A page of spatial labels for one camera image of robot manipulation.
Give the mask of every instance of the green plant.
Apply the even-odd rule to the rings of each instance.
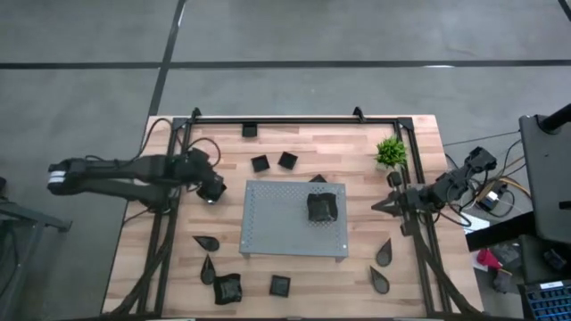
[[[377,144],[377,162],[394,168],[396,165],[404,165],[407,162],[407,153],[404,144],[396,137],[386,138]]]

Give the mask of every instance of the black cube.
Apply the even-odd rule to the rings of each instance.
[[[268,157],[266,157],[266,155],[261,155],[252,158],[252,166],[254,173],[269,169]]]
[[[285,276],[271,276],[270,295],[277,295],[287,298],[289,295],[289,284],[291,279]]]
[[[277,164],[286,169],[294,169],[296,162],[297,162],[297,156],[289,152],[284,152],[282,153],[282,157],[279,158]]]
[[[252,138],[258,135],[258,125],[255,123],[245,123],[242,125],[242,137]]]

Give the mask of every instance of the metal stand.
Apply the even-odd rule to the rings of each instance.
[[[4,214],[10,218],[26,219],[27,221],[37,222],[45,226],[55,227],[60,232],[67,232],[71,227],[70,220],[62,220],[42,212],[26,209],[14,202],[0,202],[0,214]]]
[[[21,289],[24,285],[26,274],[29,269],[29,263],[39,244],[44,228],[46,226],[57,228],[60,232],[70,230],[71,221],[61,220],[44,213],[29,210],[19,206],[14,202],[0,202],[0,218],[5,215],[3,224],[11,225],[9,228],[29,229],[28,235],[24,242],[15,241],[15,231],[12,233],[12,241],[14,242],[14,251],[18,252],[18,261],[14,261],[15,269],[13,275],[8,276],[6,282],[10,282],[6,288],[3,297],[0,298],[0,320],[11,320],[16,302],[20,296]]]

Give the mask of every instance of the wooden table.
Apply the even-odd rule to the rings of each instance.
[[[427,183],[447,169],[436,119],[412,116]],[[184,194],[178,211],[175,243],[164,301],[165,317],[420,317],[425,315],[418,283],[417,258],[412,237],[403,237],[400,220],[374,212],[370,206],[390,192],[387,173],[376,169],[376,143],[394,134],[389,125],[259,125],[258,136],[242,138],[239,125],[194,125],[191,140],[214,139],[222,151],[215,168],[225,178],[227,191],[209,206],[195,193]],[[151,135],[145,154],[165,153],[170,128],[161,123]],[[208,142],[196,147],[216,158]],[[294,170],[277,161],[283,151],[299,156]],[[254,174],[250,159],[268,155],[271,168]],[[238,252],[247,179],[309,181],[321,174],[328,182],[343,183],[347,192],[349,257],[341,263],[331,258],[252,255]],[[144,208],[129,204],[126,217]],[[120,235],[103,311],[116,307],[143,272],[153,215],[129,221]],[[445,219],[437,225],[443,265],[453,283],[472,305],[481,309],[471,257],[459,226]],[[220,249],[211,253],[217,275],[239,273],[244,297],[240,303],[214,305],[212,286],[200,281],[206,252],[193,235],[211,235]],[[389,237],[393,262],[378,267],[374,257]],[[391,282],[391,291],[376,293],[369,281],[369,266]],[[431,273],[436,307],[440,306]],[[291,277],[289,298],[269,295],[272,275]],[[154,303],[152,284],[148,308]]]

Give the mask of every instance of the red object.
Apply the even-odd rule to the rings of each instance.
[[[478,263],[486,267],[491,267],[495,269],[501,268],[501,263],[496,259],[490,250],[480,250],[477,256]]]

